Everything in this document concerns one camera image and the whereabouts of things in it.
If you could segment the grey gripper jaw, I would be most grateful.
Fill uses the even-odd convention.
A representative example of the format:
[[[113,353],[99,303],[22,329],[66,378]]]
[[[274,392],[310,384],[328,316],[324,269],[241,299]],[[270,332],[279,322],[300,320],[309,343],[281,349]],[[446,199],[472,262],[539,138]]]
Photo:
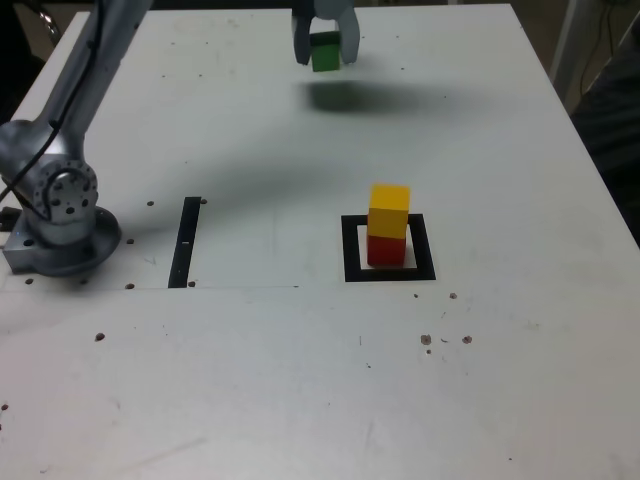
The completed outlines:
[[[315,18],[313,0],[294,0],[292,5],[292,34],[294,54],[298,64],[307,65],[311,57],[310,28]]]
[[[340,55],[344,63],[355,63],[359,52],[360,28],[353,0],[315,0],[314,15],[326,21],[334,21],[337,30],[312,35],[312,46],[335,43],[340,34]]]

